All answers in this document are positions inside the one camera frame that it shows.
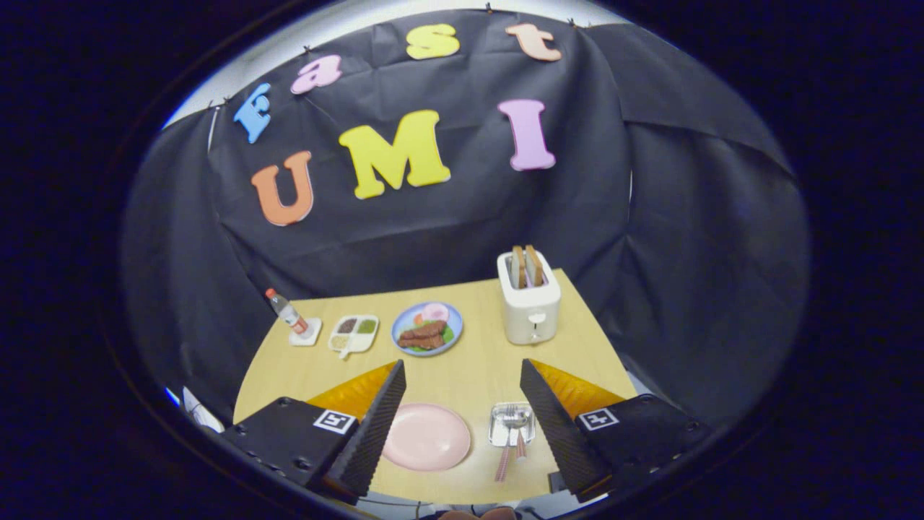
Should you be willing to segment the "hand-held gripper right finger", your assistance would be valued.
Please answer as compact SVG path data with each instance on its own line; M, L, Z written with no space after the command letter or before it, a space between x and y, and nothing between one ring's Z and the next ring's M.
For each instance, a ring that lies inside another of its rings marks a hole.
M704 420L656 395L624 398L534 359L522 362L519 388L581 503L650 486L712 435Z

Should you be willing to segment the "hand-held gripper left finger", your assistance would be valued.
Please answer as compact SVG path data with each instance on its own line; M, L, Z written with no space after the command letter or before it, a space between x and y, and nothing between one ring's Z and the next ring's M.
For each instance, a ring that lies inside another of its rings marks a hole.
M307 401L274 399L221 437L272 474L353 506L370 489L405 391L396 360Z

